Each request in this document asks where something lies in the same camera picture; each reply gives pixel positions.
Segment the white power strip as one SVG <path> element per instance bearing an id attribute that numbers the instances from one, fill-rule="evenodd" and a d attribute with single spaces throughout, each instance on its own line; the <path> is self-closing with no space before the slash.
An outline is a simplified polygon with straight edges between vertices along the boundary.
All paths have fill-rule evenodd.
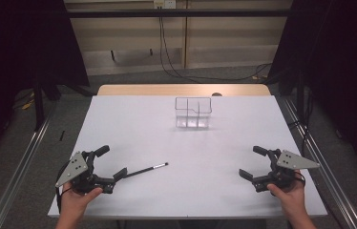
<path id="1" fill-rule="evenodd" d="M 172 10 L 177 7 L 176 0 L 154 0 L 155 9 L 167 9 Z"/>

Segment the person's left hand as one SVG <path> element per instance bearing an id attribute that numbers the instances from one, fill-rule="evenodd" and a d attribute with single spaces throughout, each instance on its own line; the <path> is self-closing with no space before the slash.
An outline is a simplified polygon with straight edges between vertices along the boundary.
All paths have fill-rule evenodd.
<path id="1" fill-rule="evenodd" d="M 70 182 L 62 187 L 60 218 L 66 220 L 80 220 L 88 204 L 102 193 L 101 188 L 94 188 L 88 194 L 79 194 L 73 190 Z"/>

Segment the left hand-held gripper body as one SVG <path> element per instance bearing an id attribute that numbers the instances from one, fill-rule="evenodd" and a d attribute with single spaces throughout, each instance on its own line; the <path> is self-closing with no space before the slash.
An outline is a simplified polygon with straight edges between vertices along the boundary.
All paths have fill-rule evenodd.
<path id="1" fill-rule="evenodd" d="M 60 171 L 55 187 L 70 182 L 78 193 L 87 194 L 94 188 L 101 188 L 103 193 L 111 194 L 116 183 L 113 178 L 99 177 L 94 173 L 95 158 L 95 151 L 75 153 Z"/>

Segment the black horizontal frame bar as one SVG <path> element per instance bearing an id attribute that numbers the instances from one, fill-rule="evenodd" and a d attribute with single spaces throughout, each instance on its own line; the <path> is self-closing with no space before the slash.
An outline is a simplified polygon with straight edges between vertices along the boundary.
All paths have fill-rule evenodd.
<path id="1" fill-rule="evenodd" d="M 284 17 L 292 10 L 68 10 L 71 18 L 122 17 Z"/>

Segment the aluminium floor rail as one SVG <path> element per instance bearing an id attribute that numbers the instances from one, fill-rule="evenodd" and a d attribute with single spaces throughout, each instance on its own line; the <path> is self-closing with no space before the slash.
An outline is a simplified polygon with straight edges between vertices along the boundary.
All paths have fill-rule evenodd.
<path id="1" fill-rule="evenodd" d="M 21 184 L 31 166 L 32 160 L 39 149 L 39 146 L 47 132 L 47 129 L 53 119 L 57 103 L 54 102 L 49 108 L 48 115 L 44 118 L 41 126 L 35 131 L 31 137 L 30 143 L 25 150 L 20 162 L 18 163 L 15 172 L 13 173 L 5 192 L 0 197 L 0 229 L 8 215 L 8 212 L 19 192 Z"/>
<path id="2" fill-rule="evenodd" d="M 296 106 L 290 98 L 286 98 L 283 101 L 283 104 L 285 105 L 292 120 L 296 122 L 296 128 L 302 138 L 301 150 L 303 152 L 309 152 L 311 157 L 321 165 L 319 168 L 320 174 L 325 182 L 325 186 L 332 195 L 338 210 L 347 224 L 346 228 L 357 229 L 357 212 L 339 184 L 337 178 L 332 173 L 313 136 L 308 131 L 308 128 L 302 123 L 302 120 L 298 117 Z"/>

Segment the beige office desk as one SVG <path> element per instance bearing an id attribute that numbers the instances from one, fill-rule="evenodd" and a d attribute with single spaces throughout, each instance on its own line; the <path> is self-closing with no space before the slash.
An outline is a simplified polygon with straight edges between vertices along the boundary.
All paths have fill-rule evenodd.
<path id="1" fill-rule="evenodd" d="M 177 9 L 288 10 L 293 0 L 176 0 Z M 154 0 L 64 0 L 67 10 L 149 10 Z M 159 29 L 175 69 L 270 63 L 283 17 L 95 18 L 71 21 L 89 75 L 161 68 Z"/>

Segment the black pen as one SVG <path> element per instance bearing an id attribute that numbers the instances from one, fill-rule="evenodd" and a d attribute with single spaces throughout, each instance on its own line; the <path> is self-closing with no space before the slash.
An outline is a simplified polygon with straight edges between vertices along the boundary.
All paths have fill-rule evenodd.
<path id="1" fill-rule="evenodd" d="M 159 165 L 155 165 L 155 166 L 148 167 L 148 168 L 145 168 L 145 169 L 142 169 L 142 170 L 139 170 L 139 171 L 135 171 L 133 173 L 127 174 L 125 176 L 125 178 L 137 176 L 139 174 L 146 173 L 146 172 L 149 172 L 149 171 L 153 171 L 155 169 L 158 169 L 158 168 L 161 168 L 161 167 L 164 167 L 164 166 L 167 166 L 167 165 L 169 165 L 169 162 L 165 162 L 165 163 L 162 163 L 162 164 L 159 164 Z"/>

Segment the wooden table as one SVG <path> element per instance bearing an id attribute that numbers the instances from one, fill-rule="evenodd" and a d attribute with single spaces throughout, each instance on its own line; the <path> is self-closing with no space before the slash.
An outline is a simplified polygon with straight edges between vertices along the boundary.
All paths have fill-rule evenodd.
<path id="1" fill-rule="evenodd" d="M 263 84 L 127 84 L 102 85 L 98 95 L 247 96 L 270 95 Z"/>

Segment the white table mat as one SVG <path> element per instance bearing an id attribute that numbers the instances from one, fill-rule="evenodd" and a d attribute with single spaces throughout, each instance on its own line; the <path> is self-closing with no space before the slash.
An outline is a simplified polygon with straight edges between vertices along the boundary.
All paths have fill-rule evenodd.
<path id="1" fill-rule="evenodd" d="M 122 179 L 112 194 L 89 204 L 88 218 L 275 218 L 279 201 L 256 192 L 239 169 L 255 177 L 269 172 L 269 159 L 254 146 L 298 151 L 273 96 L 213 97 L 206 129 L 177 127 L 172 96 L 96 96 L 74 147 L 104 145 L 110 152 L 94 162 L 101 177 L 169 165 Z"/>

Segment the black curtain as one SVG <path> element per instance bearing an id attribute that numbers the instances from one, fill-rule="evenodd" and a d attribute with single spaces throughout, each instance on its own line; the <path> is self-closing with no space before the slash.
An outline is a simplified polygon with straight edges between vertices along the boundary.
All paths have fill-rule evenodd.
<path id="1" fill-rule="evenodd" d="M 292 0 L 268 80 L 310 88 L 357 155 L 357 0 Z"/>
<path id="2" fill-rule="evenodd" d="M 15 96 L 41 84 L 89 84 L 64 0 L 0 0 L 0 134 Z"/>

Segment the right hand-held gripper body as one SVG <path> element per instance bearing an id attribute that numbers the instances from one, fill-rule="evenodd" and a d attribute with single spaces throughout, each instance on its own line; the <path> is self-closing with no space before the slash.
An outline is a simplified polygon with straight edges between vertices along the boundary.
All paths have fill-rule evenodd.
<path id="1" fill-rule="evenodd" d="M 275 184 L 279 188 L 288 188 L 293 183 L 295 171 L 301 169 L 319 168 L 320 164 L 287 150 L 267 150 L 271 171 L 262 177 L 253 177 L 252 184 L 256 191 L 267 191 L 268 184 Z"/>

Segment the person's right hand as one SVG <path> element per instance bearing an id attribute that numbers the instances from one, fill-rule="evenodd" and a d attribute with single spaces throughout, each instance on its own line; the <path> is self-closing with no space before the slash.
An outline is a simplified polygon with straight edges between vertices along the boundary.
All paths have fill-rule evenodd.
<path id="1" fill-rule="evenodd" d="M 302 183 L 302 174 L 295 171 L 295 179 L 288 189 L 281 189 L 275 184 L 268 184 L 268 191 L 280 200 L 282 210 L 290 222 L 303 219 L 307 216 L 305 209 L 305 185 Z"/>

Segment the black metal stand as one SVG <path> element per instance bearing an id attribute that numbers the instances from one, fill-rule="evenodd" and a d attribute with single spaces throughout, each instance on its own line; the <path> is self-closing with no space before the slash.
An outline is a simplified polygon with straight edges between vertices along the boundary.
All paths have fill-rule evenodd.
<path id="1" fill-rule="evenodd" d="M 35 75 L 33 93 L 35 102 L 35 130 L 38 131 L 45 120 L 42 87 L 38 73 Z"/>

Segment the clear plastic organizer box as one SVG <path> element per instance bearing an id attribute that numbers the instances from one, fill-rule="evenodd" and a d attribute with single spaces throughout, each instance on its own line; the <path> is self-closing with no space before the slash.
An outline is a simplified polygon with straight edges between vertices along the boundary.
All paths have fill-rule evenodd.
<path id="1" fill-rule="evenodd" d="M 179 128 L 208 128 L 212 113 L 210 97 L 177 97 L 176 126 Z"/>

